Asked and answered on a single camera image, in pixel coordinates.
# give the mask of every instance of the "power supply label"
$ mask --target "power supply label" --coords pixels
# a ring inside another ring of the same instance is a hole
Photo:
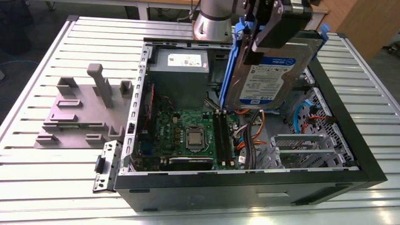
[[[167,66],[170,67],[201,67],[201,55],[169,54]]]

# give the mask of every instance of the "white sticker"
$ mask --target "white sticker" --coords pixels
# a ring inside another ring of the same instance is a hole
[[[241,103],[261,105],[270,102],[283,83],[281,76],[291,68],[293,65],[251,65],[239,94]]]
[[[201,67],[201,55],[169,54],[167,66],[170,67]]]
[[[237,160],[239,163],[245,163],[245,157],[242,156],[238,156],[238,160]]]

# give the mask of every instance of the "gray post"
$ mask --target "gray post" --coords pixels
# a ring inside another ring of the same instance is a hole
[[[110,92],[110,85],[107,81],[103,80],[102,75],[102,66],[98,63],[90,63],[87,66],[87,75],[93,77],[95,86],[97,86],[97,91],[99,93],[105,108],[111,108],[113,103],[111,103],[111,92]]]
[[[78,88],[78,86],[73,80],[73,77],[61,77],[55,87],[63,98],[74,98],[71,88]]]

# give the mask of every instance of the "cpu socket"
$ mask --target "cpu socket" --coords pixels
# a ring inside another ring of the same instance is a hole
[[[203,149],[203,128],[190,126],[186,129],[186,149],[198,152]]]

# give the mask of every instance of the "hard drive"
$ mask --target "hard drive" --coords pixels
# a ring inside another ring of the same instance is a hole
[[[277,109],[319,45],[321,39],[294,37],[281,49],[265,50],[258,65],[243,65],[243,39],[233,73],[226,73],[223,78],[222,108]]]

